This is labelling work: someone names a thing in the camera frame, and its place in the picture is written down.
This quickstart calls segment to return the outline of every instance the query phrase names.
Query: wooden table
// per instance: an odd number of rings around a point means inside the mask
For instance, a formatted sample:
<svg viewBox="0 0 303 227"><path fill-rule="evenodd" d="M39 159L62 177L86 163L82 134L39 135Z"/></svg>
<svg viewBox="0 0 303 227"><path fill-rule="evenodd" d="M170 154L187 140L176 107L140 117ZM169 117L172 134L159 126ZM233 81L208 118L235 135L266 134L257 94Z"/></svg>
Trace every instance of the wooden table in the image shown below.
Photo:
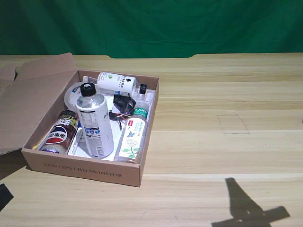
<svg viewBox="0 0 303 227"><path fill-rule="evenodd" d="M39 57L0 56L0 66ZM226 178L263 210L285 207L291 217L272 227L303 225L303 53L74 58L81 69L160 77L142 185L32 172L15 152L1 157L15 172L0 181L14 195L0 226L210 227L232 218ZM246 200L235 194L232 206Z"/></svg>

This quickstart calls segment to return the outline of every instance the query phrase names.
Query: soda can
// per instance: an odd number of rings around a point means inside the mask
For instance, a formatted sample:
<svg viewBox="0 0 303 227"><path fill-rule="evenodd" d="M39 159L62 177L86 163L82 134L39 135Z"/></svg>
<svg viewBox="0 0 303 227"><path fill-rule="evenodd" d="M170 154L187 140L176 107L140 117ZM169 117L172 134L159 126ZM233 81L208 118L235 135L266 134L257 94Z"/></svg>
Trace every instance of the soda can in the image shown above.
<svg viewBox="0 0 303 227"><path fill-rule="evenodd" d="M62 111L41 150L66 155L78 126L77 113L71 110Z"/></svg>

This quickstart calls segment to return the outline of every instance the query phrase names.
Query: white bottle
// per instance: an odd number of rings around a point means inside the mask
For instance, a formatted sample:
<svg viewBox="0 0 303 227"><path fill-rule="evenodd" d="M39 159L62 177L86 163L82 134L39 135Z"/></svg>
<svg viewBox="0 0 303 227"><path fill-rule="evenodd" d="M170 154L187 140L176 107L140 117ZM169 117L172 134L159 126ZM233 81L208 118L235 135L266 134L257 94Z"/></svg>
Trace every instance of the white bottle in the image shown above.
<svg viewBox="0 0 303 227"><path fill-rule="evenodd" d="M106 99L96 93L93 83L84 83L80 89L81 97L76 106L89 154L95 158L104 158L114 149Z"/></svg>
<svg viewBox="0 0 303 227"><path fill-rule="evenodd" d="M98 76L97 87L101 92L133 97L140 89L135 77L129 77L109 72L101 72Z"/></svg>
<svg viewBox="0 0 303 227"><path fill-rule="evenodd" d="M137 101L134 113L126 123L115 155L115 161L137 163L143 151L147 129L148 104Z"/></svg>

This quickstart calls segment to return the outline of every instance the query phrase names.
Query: green backdrop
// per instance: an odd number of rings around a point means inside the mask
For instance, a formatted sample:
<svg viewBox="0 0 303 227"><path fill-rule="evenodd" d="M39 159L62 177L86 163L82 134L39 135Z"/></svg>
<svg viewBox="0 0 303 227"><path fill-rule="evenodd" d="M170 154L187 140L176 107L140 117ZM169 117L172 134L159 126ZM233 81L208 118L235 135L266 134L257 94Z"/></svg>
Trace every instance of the green backdrop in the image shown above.
<svg viewBox="0 0 303 227"><path fill-rule="evenodd" d="M303 52L303 0L0 0L0 54Z"/></svg>

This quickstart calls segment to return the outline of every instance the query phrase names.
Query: cardboard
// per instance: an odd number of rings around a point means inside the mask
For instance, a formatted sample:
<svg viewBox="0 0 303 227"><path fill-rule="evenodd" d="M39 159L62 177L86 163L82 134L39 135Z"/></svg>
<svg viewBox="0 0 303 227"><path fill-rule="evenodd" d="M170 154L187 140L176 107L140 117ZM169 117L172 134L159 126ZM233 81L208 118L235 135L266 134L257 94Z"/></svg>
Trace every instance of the cardboard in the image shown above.
<svg viewBox="0 0 303 227"><path fill-rule="evenodd" d="M159 93L159 78L135 76L156 90L143 154L137 164L53 154L32 147L47 133L65 109L65 91L83 76L97 78L99 71L77 70L70 53L27 62L16 81L0 97L0 154L22 148L34 171L140 186Z"/></svg>
<svg viewBox="0 0 303 227"><path fill-rule="evenodd" d="M16 67L7 65L0 69L0 96L14 82L16 77Z"/></svg>

